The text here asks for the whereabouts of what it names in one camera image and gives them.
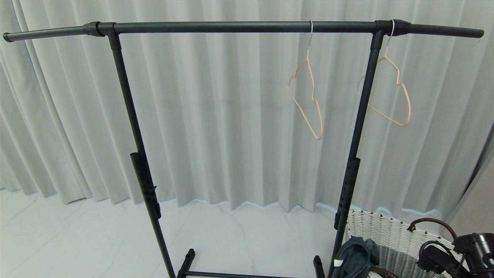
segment beige wall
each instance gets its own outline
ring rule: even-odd
[[[448,220],[457,235],[494,232],[494,150],[486,162]]]

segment garment rack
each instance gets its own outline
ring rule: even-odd
[[[36,31],[26,31],[18,33],[4,33],[3,38],[7,42],[32,40],[40,38],[65,37],[75,35],[90,35],[96,37],[108,36],[110,47],[113,52],[117,74],[122,88],[125,106],[127,108],[132,133],[134,135],[137,152],[130,154],[134,166],[139,186],[144,197],[144,202],[153,225],[153,230],[158,241],[163,260],[169,278],[185,278],[187,276],[218,277],[218,278],[283,278],[257,275],[239,275],[227,273],[208,273],[191,271],[190,267],[195,257],[195,252],[190,249],[182,267],[175,276],[170,260],[165,239],[161,231],[158,219],[161,217],[160,205],[156,198],[155,186],[149,170],[148,159],[142,141],[139,123],[135,112],[132,94],[125,71],[124,58],[122,56],[122,45],[120,44],[120,34],[132,33],[370,33],[372,41],[370,44],[370,55],[367,63],[367,70],[362,88],[357,119],[350,145],[347,168],[343,179],[340,200],[334,219],[334,228],[337,230],[334,241],[331,264],[328,278],[331,277],[334,269],[334,257],[343,242],[344,230],[350,205],[352,202],[355,182],[359,170],[360,159],[357,158],[362,128],[364,126],[367,105],[371,94],[372,81],[376,70],[379,51],[381,49],[384,35],[400,36],[405,34],[425,34],[438,36],[453,36],[467,38],[481,38],[484,30],[411,24],[404,20],[394,20],[394,32],[392,33],[393,22],[386,20],[376,20],[373,22],[361,21],[236,21],[236,22],[140,22],[140,23],[115,23],[115,22],[90,22],[82,26],[53,28]],[[315,256],[314,268],[317,278],[325,278],[323,266],[319,256]]]

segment white curtain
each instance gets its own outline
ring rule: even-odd
[[[410,92],[412,121],[401,128],[368,110],[354,194],[354,204],[367,210],[449,214],[494,121],[492,1],[1,0],[1,7],[2,33],[91,21],[391,18],[484,29],[480,40],[391,40],[389,56]],[[336,207],[371,35],[313,35],[321,141],[287,92],[309,36],[121,35],[159,201]],[[58,193],[64,203],[141,201],[128,156],[136,148],[108,39],[2,40],[0,46],[2,186]],[[405,98],[394,81],[394,70],[379,64],[370,103],[403,121]],[[292,91],[316,124],[307,71]]]

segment dark gray cloth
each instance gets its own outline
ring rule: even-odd
[[[372,239],[353,236],[340,247],[335,259],[343,263],[334,268],[331,278],[366,278],[371,266],[379,265],[379,249]]]

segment white wicker basket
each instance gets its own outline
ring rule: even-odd
[[[453,244],[444,238],[416,229],[408,231],[409,224],[367,211],[352,210],[346,224],[346,237],[371,238],[379,246],[380,265],[400,278],[450,278],[446,272],[426,273],[417,266],[418,251],[422,244],[437,240],[452,250],[459,261],[461,255],[453,251]]]

